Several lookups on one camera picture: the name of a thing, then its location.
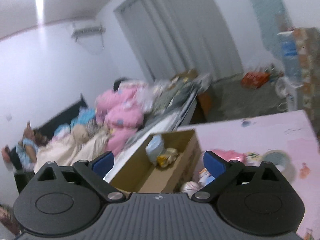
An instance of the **floor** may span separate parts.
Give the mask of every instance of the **floor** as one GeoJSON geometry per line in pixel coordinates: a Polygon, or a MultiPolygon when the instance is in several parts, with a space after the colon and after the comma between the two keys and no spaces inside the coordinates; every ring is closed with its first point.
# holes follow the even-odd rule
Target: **floor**
{"type": "Polygon", "coordinates": [[[209,89],[213,99],[208,122],[249,118],[281,113],[277,108],[285,100],[278,98],[274,85],[267,83],[260,89],[246,89],[241,77],[221,80],[209,89]]]}

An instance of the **ceiling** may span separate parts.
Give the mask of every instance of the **ceiling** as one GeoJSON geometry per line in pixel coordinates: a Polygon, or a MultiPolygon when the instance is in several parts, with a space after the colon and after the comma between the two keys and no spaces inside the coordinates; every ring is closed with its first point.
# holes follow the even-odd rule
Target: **ceiling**
{"type": "MultiPolygon", "coordinates": [[[[110,0],[44,0],[44,23],[94,17],[110,0]]],[[[0,39],[36,26],[36,0],[0,0],[0,39]]]]}

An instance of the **blue shirt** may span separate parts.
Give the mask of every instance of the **blue shirt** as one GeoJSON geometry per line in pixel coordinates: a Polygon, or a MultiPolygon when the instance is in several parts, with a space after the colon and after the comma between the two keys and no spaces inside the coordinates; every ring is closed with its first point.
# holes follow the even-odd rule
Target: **blue shirt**
{"type": "Polygon", "coordinates": [[[24,138],[22,140],[22,145],[23,147],[20,144],[17,144],[16,150],[22,166],[27,166],[28,164],[32,163],[32,161],[30,160],[30,157],[27,155],[26,149],[24,147],[26,145],[32,146],[36,154],[38,152],[39,147],[34,143],[34,141],[31,141],[30,139],[27,139],[27,138],[24,138]]]}

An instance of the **gray curtain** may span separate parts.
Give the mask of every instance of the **gray curtain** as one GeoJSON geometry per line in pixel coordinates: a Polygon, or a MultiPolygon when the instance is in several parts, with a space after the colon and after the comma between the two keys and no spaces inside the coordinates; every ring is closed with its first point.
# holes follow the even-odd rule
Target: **gray curtain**
{"type": "Polygon", "coordinates": [[[214,0],[135,0],[120,13],[154,79],[193,68],[214,80],[243,72],[214,0]]]}

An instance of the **beige blanket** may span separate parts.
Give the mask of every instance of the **beige blanket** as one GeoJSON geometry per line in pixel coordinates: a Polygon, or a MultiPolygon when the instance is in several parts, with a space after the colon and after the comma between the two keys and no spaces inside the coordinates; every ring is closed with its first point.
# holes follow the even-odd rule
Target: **beige blanket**
{"type": "Polygon", "coordinates": [[[47,146],[39,148],[34,172],[37,173],[47,161],[55,161],[59,166],[71,166],[79,160],[92,161],[103,153],[108,138],[108,132],[102,129],[85,145],[72,134],[50,142],[47,146]]]}

